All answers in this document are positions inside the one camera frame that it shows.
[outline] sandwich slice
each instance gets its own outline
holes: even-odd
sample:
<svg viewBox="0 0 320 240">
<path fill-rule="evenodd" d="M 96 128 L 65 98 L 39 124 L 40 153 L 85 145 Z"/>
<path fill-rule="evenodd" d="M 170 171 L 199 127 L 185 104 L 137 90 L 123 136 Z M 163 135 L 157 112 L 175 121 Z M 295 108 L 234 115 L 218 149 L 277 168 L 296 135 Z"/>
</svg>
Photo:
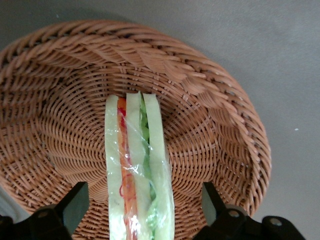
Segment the sandwich slice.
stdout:
<svg viewBox="0 0 320 240">
<path fill-rule="evenodd" d="M 111 240 L 173 240 L 171 169 L 156 95 L 111 95 L 105 107 Z"/>
</svg>

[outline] carrot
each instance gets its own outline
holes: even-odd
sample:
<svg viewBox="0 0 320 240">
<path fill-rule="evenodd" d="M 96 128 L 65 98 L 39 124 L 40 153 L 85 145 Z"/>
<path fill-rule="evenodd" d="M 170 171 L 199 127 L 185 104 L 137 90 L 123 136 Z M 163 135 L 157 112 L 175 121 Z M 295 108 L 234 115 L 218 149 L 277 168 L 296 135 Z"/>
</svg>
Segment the carrot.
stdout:
<svg viewBox="0 0 320 240">
<path fill-rule="evenodd" d="M 128 134 L 126 125 L 126 99 L 119 97 L 117 102 L 118 142 L 121 164 L 122 185 L 119 189 L 124 200 L 124 224 L 126 228 L 126 240 L 137 240 L 137 195 L 135 179 L 132 174 L 132 162 L 130 158 Z"/>
</svg>

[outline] gray background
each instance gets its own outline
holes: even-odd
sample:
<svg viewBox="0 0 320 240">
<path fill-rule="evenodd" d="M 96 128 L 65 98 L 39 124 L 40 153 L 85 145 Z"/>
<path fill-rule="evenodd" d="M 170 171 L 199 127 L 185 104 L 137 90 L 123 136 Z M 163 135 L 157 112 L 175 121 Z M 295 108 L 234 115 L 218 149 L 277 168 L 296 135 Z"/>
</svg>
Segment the gray background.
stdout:
<svg viewBox="0 0 320 240">
<path fill-rule="evenodd" d="M 319 239 L 319 0 L 2 0 L 0 49 L 78 19 L 147 25 L 226 68 L 248 93 L 272 150 L 270 187 L 254 219 L 279 215 L 307 239 Z M 26 216 L 1 195 L 0 214 Z"/>
</svg>

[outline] wicker basket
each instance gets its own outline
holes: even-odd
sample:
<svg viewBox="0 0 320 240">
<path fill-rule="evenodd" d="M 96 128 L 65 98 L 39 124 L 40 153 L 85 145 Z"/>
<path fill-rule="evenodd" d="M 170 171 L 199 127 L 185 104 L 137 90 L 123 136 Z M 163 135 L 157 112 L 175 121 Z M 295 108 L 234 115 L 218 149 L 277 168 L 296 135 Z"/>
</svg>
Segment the wicker basket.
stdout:
<svg viewBox="0 0 320 240">
<path fill-rule="evenodd" d="M 160 100 L 175 239 L 189 239 L 206 224 L 204 181 L 252 215 L 266 193 L 271 158 L 247 94 L 203 54 L 133 23 L 51 25 L 0 53 L 1 185 L 33 212 L 87 181 L 90 208 L 73 237 L 108 238 L 105 101 L 136 91 Z"/>
</svg>

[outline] lettuce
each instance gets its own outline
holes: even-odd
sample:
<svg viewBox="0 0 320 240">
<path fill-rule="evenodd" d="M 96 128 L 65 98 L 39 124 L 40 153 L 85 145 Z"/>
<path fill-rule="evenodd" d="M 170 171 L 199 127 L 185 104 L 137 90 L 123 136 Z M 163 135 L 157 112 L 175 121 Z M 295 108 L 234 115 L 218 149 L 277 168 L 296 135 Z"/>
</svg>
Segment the lettuce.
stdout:
<svg viewBox="0 0 320 240">
<path fill-rule="evenodd" d="M 149 145 L 149 126 L 148 126 L 148 118 L 147 118 L 147 110 L 146 104 L 141 96 L 140 103 L 140 121 L 141 121 L 141 130 L 142 130 L 142 145 L 145 150 L 144 160 L 143 160 L 143 170 L 144 176 L 149 179 L 150 182 L 150 197 L 151 197 L 151 205 L 148 210 L 148 218 L 146 219 L 147 224 L 152 231 L 151 239 L 155 238 L 155 231 L 157 227 L 157 194 L 153 185 L 151 169 L 150 169 L 150 145 Z"/>
</svg>

